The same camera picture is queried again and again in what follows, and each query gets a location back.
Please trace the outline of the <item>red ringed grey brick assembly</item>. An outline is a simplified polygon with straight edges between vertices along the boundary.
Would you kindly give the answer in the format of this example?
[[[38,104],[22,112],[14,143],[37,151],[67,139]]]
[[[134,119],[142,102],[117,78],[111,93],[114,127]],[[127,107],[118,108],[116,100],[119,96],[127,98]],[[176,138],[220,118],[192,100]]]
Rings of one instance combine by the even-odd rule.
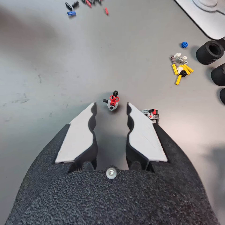
[[[104,103],[107,103],[107,106],[110,111],[117,109],[120,98],[118,97],[118,91],[114,91],[112,95],[110,95],[109,99],[103,99]]]

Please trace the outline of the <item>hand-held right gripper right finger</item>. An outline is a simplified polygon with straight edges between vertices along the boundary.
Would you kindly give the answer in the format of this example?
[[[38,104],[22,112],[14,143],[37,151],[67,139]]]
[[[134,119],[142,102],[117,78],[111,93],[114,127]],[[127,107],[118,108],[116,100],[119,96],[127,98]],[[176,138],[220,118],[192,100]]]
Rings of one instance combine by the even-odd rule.
[[[129,170],[153,170],[152,162],[168,163],[157,135],[155,121],[150,120],[130,102],[127,103],[126,160]]]

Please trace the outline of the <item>silver booklet stand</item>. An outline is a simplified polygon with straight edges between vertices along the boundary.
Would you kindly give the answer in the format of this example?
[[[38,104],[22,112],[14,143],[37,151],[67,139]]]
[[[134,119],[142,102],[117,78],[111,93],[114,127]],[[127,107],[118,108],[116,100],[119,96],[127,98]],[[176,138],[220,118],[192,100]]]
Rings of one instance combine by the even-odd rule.
[[[225,37],[224,0],[175,0],[204,34],[220,40]]]

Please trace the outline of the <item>grey desk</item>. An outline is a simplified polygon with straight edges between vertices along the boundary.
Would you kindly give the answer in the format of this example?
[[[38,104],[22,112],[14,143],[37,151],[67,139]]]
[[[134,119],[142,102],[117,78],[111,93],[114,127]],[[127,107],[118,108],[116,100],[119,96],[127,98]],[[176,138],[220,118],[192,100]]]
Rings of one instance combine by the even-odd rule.
[[[91,102],[98,168],[126,169],[126,103],[155,107],[161,127],[201,177],[225,172],[225,107],[195,59],[209,39],[173,0],[81,4],[69,18],[63,0],[0,1],[0,177],[21,179],[54,135]],[[188,43],[187,48],[180,45]],[[175,85],[171,56],[193,73]],[[120,98],[110,111],[103,99]]]

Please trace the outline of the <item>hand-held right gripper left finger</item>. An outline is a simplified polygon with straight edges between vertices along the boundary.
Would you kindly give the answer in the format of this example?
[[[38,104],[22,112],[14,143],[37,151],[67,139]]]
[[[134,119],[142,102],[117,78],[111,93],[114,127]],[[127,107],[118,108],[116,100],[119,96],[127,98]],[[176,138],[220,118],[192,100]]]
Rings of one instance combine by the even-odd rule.
[[[69,129],[55,159],[55,164],[92,162],[96,159],[98,146],[96,127],[97,104],[91,103],[70,123]]]

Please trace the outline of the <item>pile of yellow white toy parts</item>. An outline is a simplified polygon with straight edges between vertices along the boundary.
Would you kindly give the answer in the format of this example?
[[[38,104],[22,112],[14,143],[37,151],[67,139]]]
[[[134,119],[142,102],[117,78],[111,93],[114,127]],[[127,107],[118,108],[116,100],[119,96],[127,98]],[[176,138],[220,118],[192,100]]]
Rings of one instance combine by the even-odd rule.
[[[176,53],[170,59],[173,72],[177,76],[175,85],[179,85],[181,79],[193,73],[194,70],[188,66],[187,56],[182,56],[182,53]]]

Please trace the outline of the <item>pile of small toy pins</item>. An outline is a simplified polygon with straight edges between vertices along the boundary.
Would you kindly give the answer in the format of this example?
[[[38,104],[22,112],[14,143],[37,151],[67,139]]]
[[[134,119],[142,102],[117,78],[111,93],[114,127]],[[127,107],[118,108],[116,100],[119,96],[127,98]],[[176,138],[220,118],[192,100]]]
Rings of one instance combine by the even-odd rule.
[[[96,5],[96,2],[99,3],[99,5],[102,5],[102,0],[81,0],[84,5],[87,5],[89,8]],[[75,9],[79,8],[79,1],[75,1],[72,5],[70,5],[68,2],[65,2],[66,8],[68,9],[67,15],[69,17],[75,17],[76,12]]]

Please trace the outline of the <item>grey red black brick assembly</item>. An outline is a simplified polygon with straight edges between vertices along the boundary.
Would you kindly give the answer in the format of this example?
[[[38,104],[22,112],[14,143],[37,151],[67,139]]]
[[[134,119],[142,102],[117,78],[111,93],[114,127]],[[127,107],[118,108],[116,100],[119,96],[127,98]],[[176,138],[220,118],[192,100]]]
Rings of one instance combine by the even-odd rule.
[[[147,116],[150,120],[155,121],[159,125],[159,113],[158,110],[152,108],[152,109],[144,109],[141,110],[141,112]]]

